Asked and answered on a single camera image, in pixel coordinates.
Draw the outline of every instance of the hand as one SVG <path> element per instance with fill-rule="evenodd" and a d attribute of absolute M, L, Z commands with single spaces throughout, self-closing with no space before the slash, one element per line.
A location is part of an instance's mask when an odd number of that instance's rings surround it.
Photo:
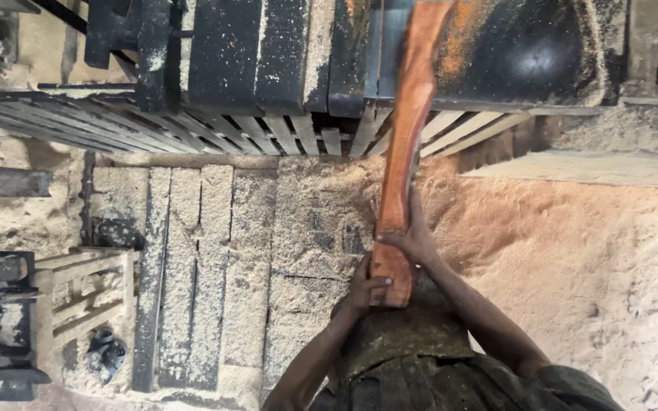
<path fill-rule="evenodd" d="M 350 285 L 350 294 L 343 306 L 352 311 L 357 318 L 367 315 L 370 310 L 370 295 L 374 288 L 387 288 L 393 284 L 393 280 L 389 277 L 375 277 L 369 278 L 370 258 L 372 251 L 365 254 L 360 261 L 360 265 L 355 270 L 355 275 L 352 276 L 352 284 Z"/>
<path fill-rule="evenodd" d="M 410 226 L 405 234 L 378 233 L 377 240 L 399 248 L 406 257 L 414 263 L 427 268 L 429 264 L 439 259 L 436 245 L 431 237 L 431 230 L 425 222 L 423 205 L 414 186 L 410 186 Z"/>

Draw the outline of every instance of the dark shirt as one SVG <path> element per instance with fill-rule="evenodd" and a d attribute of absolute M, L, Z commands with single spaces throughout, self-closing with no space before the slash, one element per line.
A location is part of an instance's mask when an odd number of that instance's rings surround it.
<path fill-rule="evenodd" d="M 405 356 L 380 363 L 339 386 L 324 389 L 311 411 L 623 411 L 588 374 L 547 366 L 534 380 L 517 377 L 503 363 L 476 353 L 470 358 Z"/>

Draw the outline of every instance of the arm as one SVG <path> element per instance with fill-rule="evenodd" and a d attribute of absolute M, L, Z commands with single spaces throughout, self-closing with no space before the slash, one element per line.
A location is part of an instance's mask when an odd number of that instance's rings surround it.
<path fill-rule="evenodd" d="M 301 350 L 265 400 L 264 411 L 306 409 L 329 372 L 355 323 L 369 311 L 370 292 L 392 284 L 387 277 L 368 279 L 371 254 L 362 258 L 350 294 L 324 330 Z"/>
<path fill-rule="evenodd" d="M 452 304 L 456 316 L 491 357 L 506 364 L 520 377 L 530 379 L 537 369 L 550 365 L 547 356 L 515 322 L 466 284 L 440 257 L 415 188 L 410 196 L 410 220 L 405 235 L 381 233 L 377 240 L 399 248 L 425 268 Z"/>

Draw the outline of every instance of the sawdust-covered floor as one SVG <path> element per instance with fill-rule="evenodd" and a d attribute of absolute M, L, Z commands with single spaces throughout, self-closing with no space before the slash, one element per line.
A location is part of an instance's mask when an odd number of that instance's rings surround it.
<path fill-rule="evenodd" d="M 0 199 L 0 249 L 54 255 L 78 244 L 82 155 L 63 146 L 0 138 L 0 164 L 56 172 L 50 199 Z M 199 167 L 209 161 L 119 156 L 103 158 L 100 165 Z M 352 218 L 373 215 L 381 159 L 248 161 L 232 164 L 238 169 L 278 167 L 285 183 L 295 173 L 301 178 L 284 192 L 294 190 L 291 195 L 298 197 L 308 195 L 301 190 L 331 192 L 331 198 L 341 198 L 342 207 L 351 208 L 347 215 Z M 553 361 L 589 372 L 625 409 L 658 409 L 658 189 L 463 178 L 454 172 L 450 159 L 426 162 L 417 183 L 447 261 Z M 298 242 L 302 234 L 296 235 Z M 362 242 L 368 236 L 361 233 Z M 300 262 L 291 258 L 287 253 L 274 264 Z M 332 301 L 322 303 L 330 306 Z M 293 344 L 283 348 L 300 349 Z M 138 402 L 128 393 L 115 393 L 110 400 L 68 394 L 63 400 L 62 389 L 53 385 L 31 404 L 0 404 L 0 409 L 164 406 Z"/>

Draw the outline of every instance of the person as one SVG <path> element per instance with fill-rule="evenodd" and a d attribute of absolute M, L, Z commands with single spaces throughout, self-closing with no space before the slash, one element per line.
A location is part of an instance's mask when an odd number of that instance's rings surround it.
<path fill-rule="evenodd" d="M 605 387 L 579 370 L 553 365 L 515 322 L 467 285 L 434 247 L 412 187 L 409 202 L 407 233 L 380 233 L 377 240 L 422 268 L 448 304 L 424 304 L 425 296 L 414 290 L 406 309 L 371 310 L 371 290 L 391 281 L 368 278 L 366 255 L 349 294 L 289 364 L 264 411 L 622 411 Z M 469 333 L 485 354 L 471 350 Z"/>

